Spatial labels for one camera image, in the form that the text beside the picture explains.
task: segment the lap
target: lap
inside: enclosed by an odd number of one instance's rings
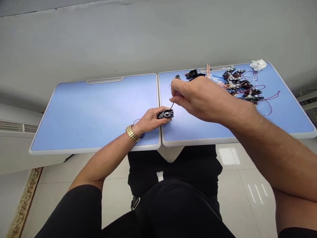
[[[218,191],[218,175],[222,171],[216,156],[215,145],[185,146],[172,164],[156,150],[129,152],[128,184],[134,196],[141,196],[158,183],[156,172],[163,171],[164,179],[187,182],[207,196],[215,197]]]

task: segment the hairy arm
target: hairy arm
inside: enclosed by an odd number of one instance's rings
[[[157,119],[158,113],[165,109],[168,108],[162,106],[149,109],[140,121],[132,127],[133,132],[140,137],[143,133],[153,131],[155,128],[171,121],[171,118]],[[80,185],[91,184],[102,191],[105,178],[116,169],[134,145],[135,141],[126,132],[123,133],[92,156],[68,190]]]
[[[172,81],[172,98],[190,114],[229,128],[270,183],[276,200],[277,230],[317,230],[317,156],[206,77]]]

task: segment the left hand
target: left hand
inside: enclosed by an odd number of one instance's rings
[[[144,116],[132,127],[133,132],[140,137],[143,133],[153,131],[172,120],[172,118],[158,119],[158,114],[168,107],[157,107],[149,109]]]

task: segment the blue tabletop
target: blue tabletop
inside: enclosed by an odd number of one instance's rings
[[[236,65],[235,68],[253,71],[253,69],[249,67],[249,64]],[[171,98],[171,81],[175,78],[176,74],[181,76],[181,80],[188,81],[184,76],[184,73],[187,72],[189,72],[189,70],[159,74],[161,105],[171,105],[171,102],[169,101],[169,98]],[[222,76],[224,72],[225,71],[212,71],[211,73],[216,76]],[[264,98],[269,98],[278,91],[281,91],[278,98],[269,101],[272,107],[272,113],[265,116],[267,119],[278,125],[287,133],[295,134],[295,137],[296,134],[298,135],[298,138],[312,138],[316,136],[316,129],[311,121],[270,63],[267,64],[265,69],[258,72],[258,81],[253,81],[252,84],[255,85],[256,83],[258,85],[265,85],[265,89],[263,89],[262,93]],[[263,115],[270,113],[270,107],[266,102],[260,103],[257,108]],[[224,126],[199,120],[176,104],[173,106],[173,109],[173,120],[163,127],[164,145],[181,146],[237,142],[236,139],[229,139],[234,138],[234,135]],[[183,141],[183,143],[172,143],[175,141]]]
[[[125,77],[120,82],[59,84],[40,123],[30,153],[96,152],[154,107],[158,107],[156,74]],[[147,150],[158,149],[159,129],[145,133],[135,148],[142,145],[156,145],[147,147]]]

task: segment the gold watch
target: gold watch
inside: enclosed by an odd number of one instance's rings
[[[132,140],[134,140],[135,142],[139,142],[140,141],[140,137],[138,137],[134,132],[133,130],[131,129],[131,127],[134,126],[133,124],[132,125],[129,125],[127,126],[127,128],[125,129],[126,132],[128,133],[128,135],[130,136],[130,138]]]

